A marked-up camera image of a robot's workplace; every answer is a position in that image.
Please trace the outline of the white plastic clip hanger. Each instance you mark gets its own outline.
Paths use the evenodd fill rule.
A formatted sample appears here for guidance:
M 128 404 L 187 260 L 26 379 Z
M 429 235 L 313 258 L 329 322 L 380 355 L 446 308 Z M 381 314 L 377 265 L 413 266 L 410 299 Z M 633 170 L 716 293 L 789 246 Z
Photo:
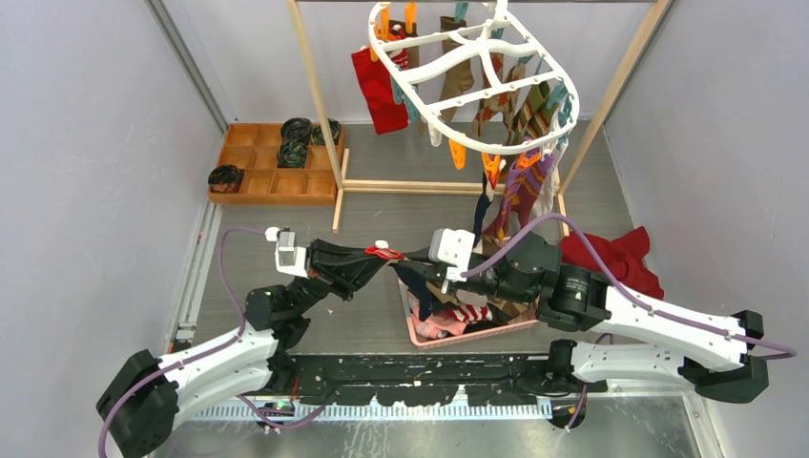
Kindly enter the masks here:
M 466 28 L 475 25 L 481 25 L 492 16 L 491 11 L 485 6 L 486 3 L 484 3 L 483 6 L 485 9 L 487 9 L 487 13 L 481 19 L 477 20 L 469 19 L 467 16 L 467 4 L 465 3 L 456 6 L 454 12 L 449 16 L 454 16 L 454 19 L 456 21 L 460 21 L 462 19 L 466 20 L 467 22 Z M 388 14 L 388 26 L 386 28 L 383 28 L 382 26 L 378 26 L 376 28 L 377 31 L 385 31 L 386 33 L 384 39 L 385 42 L 387 43 L 403 42 L 407 38 L 414 38 L 419 35 L 430 35 L 435 32 L 441 32 L 440 26 L 436 31 L 433 32 L 414 30 L 416 6 L 413 3 L 410 3 L 405 7 L 404 19 L 402 23 L 400 23 L 399 25 L 395 25 L 391 17 L 392 6 L 390 3 L 388 3 L 388 5 L 389 7 L 386 11 Z M 508 4 L 508 11 L 517 17 L 517 15 L 510 10 L 509 4 Z M 523 23 L 522 25 L 529 31 L 529 33 L 536 40 L 539 41 L 539 39 L 536 38 L 531 33 L 531 31 L 526 25 L 524 25 Z M 442 42 L 444 40 L 417 45 L 405 49 L 388 51 L 386 52 L 386 56 L 392 61 L 394 69 L 400 72 L 415 70 L 417 68 L 421 68 L 424 64 L 431 62 L 438 57 L 447 56 L 451 52 L 458 49 L 456 48 L 455 50 L 449 53 L 443 54 Z M 561 63 L 556 58 L 554 59 L 558 62 L 558 64 L 562 67 L 562 69 L 567 74 L 569 74 L 563 68 Z M 466 91 L 464 94 L 471 94 L 481 90 L 489 89 L 490 83 L 485 73 L 485 67 L 481 57 L 475 55 L 469 58 L 469 60 L 471 62 L 471 71 L 474 77 L 474 84 L 472 88 Z M 520 79 L 530 76 L 536 76 L 539 73 L 545 73 L 550 68 L 549 64 L 542 61 L 540 56 L 536 54 L 524 56 L 512 56 L 500 52 L 494 52 L 490 56 L 490 63 L 496 74 L 497 80 L 499 80 L 504 84 L 515 83 Z M 397 104 L 403 104 L 405 106 L 410 122 L 420 124 L 425 127 L 426 131 L 429 134 L 429 141 L 432 146 L 439 147 L 443 144 L 447 144 L 450 149 L 450 143 L 446 137 L 441 138 L 440 144 L 438 146 L 435 146 L 433 144 L 430 138 L 430 131 L 427 127 L 427 124 L 425 120 L 422 117 L 420 117 L 419 112 L 417 111 L 412 102 L 412 99 L 405 95 L 404 86 L 396 83 L 394 81 L 392 74 L 391 73 L 389 74 L 391 78 L 391 86 L 393 90 L 394 101 Z M 410 84 L 409 88 L 414 90 L 426 105 L 430 105 L 435 102 L 440 102 L 439 97 L 444 82 L 444 77 L 445 73 L 442 73 L 422 83 Z M 574 85 L 574 90 L 572 92 L 568 90 L 565 82 L 562 80 L 559 80 L 557 78 L 549 78 L 545 81 L 548 81 L 550 83 L 550 86 L 553 89 L 553 93 L 558 97 L 559 101 L 559 109 L 553 116 L 550 125 L 551 130 L 547 135 L 532 140 L 527 139 L 522 144 L 512 145 L 512 146 L 522 146 L 525 149 L 524 152 L 518 153 L 516 155 L 501 156 L 501 155 L 494 155 L 492 153 L 483 153 L 476 150 L 465 150 L 463 152 L 462 160 L 460 162 L 456 162 L 453 158 L 453 153 L 450 149 L 450 154 L 452 156 L 455 166 L 459 169 L 464 168 L 467 153 L 471 151 L 476 151 L 479 153 L 486 154 L 490 157 L 498 156 L 500 158 L 506 158 L 508 156 L 512 156 L 516 159 L 516 161 L 520 164 L 521 167 L 526 168 L 530 166 L 532 162 L 537 161 L 542 157 L 542 149 L 544 147 L 550 146 L 550 149 L 553 150 L 554 144 L 559 140 L 567 140 L 567 142 L 569 143 L 569 136 L 571 134 L 572 129 L 576 125 L 580 112 L 580 103 L 577 88 L 573 83 L 571 77 L 570 81 Z M 448 123 L 446 122 L 446 125 L 449 126 L 451 129 L 460 132 L 461 135 L 463 135 L 464 137 L 478 140 L 486 145 L 508 146 L 507 145 L 508 127 L 511 123 L 511 120 L 513 116 L 516 114 L 517 110 L 523 104 L 523 101 L 528 95 L 529 89 L 535 85 L 538 84 L 528 84 L 526 87 L 520 88 L 516 91 L 504 91 L 500 94 L 488 95 L 479 100 L 465 104 L 462 107 L 457 108 L 454 118 L 452 119 L 452 121 Z

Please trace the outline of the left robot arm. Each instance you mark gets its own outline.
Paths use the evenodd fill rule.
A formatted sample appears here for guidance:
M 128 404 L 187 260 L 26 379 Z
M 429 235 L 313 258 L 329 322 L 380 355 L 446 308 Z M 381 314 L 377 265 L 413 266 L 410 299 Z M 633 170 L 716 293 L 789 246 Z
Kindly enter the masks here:
M 391 260 L 401 258 L 383 240 L 364 248 L 321 239 L 299 246 L 288 228 L 254 233 L 273 244 L 276 269 L 291 281 L 235 301 L 239 326 L 213 340 L 162 356 L 148 350 L 130 356 L 96 404 L 104 422 L 99 456 L 106 456 L 112 439 L 122 456 L 145 457 L 208 407 L 260 389 L 284 393 L 293 380 L 286 351 L 308 329 L 305 313 L 330 295 L 352 299 Z

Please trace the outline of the maroon purple orange striped sock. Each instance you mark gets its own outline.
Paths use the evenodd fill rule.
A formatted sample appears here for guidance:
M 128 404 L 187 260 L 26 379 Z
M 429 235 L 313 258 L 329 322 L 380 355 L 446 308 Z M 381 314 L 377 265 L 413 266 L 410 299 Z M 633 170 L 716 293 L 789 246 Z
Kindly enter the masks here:
M 534 186 L 534 189 L 535 189 L 535 191 L 536 191 L 536 193 L 537 193 L 537 198 L 538 198 L 538 197 L 539 197 L 540 188 L 541 188 L 541 185 L 542 185 L 543 180 L 544 180 L 544 179 L 541 177 L 541 173 L 540 173 L 540 160 L 539 160 L 539 161 L 537 161 L 537 162 L 535 162 L 535 163 L 534 163 L 534 164 L 532 164 L 531 166 L 529 166 L 527 169 L 529 169 L 529 170 L 532 172 L 531 182 L 532 182 L 532 184 L 533 184 L 533 186 Z M 530 213 L 530 216 L 529 216 L 529 220 L 530 220 L 531 216 L 532 216 L 534 213 L 535 213 L 535 210 L 534 210 L 534 204 L 533 204 L 533 207 L 532 207 L 532 210 L 531 210 L 531 213 Z

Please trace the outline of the maroon orange heel sock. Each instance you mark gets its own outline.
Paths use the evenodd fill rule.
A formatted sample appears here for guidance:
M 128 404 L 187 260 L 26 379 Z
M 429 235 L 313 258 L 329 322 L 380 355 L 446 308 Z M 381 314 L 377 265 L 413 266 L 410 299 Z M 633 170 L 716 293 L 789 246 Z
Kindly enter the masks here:
M 515 214 L 520 226 L 528 220 L 537 198 L 537 193 L 531 182 L 532 172 L 529 169 L 511 168 L 505 192 L 494 220 L 483 230 L 485 236 L 504 239 L 509 232 L 511 215 Z

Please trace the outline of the navy sock red cuff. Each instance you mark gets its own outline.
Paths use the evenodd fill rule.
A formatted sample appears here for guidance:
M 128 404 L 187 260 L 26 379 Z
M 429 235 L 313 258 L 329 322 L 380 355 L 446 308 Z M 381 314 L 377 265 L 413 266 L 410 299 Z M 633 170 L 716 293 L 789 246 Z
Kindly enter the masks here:
M 494 200 L 494 190 L 499 182 L 500 175 L 502 174 L 505 166 L 506 161 L 501 159 L 495 172 L 485 170 L 482 174 L 482 193 L 478 198 L 473 217 L 472 233 L 474 234 L 475 246 L 480 244 L 482 235 L 489 237 L 498 236 L 498 228 L 496 227 L 496 224 L 499 222 L 498 219 L 493 220 L 486 229 L 483 228 L 483 222 L 487 214 L 487 210 Z

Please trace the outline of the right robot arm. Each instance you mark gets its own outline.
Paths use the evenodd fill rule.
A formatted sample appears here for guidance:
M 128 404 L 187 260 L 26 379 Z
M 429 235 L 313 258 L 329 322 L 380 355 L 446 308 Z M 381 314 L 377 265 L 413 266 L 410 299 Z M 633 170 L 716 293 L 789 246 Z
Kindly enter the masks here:
M 394 262 L 416 334 L 437 341 L 541 322 L 627 338 L 618 347 L 554 341 L 544 374 L 562 392 L 609 379 L 654 380 L 747 404 L 769 384 L 766 361 L 752 352 L 763 334 L 758 313 L 721 317 L 664 302 L 565 262 L 560 247 L 534 233 L 509 243 L 502 258 L 495 250 L 473 245 L 469 232 L 440 230 L 425 251 Z

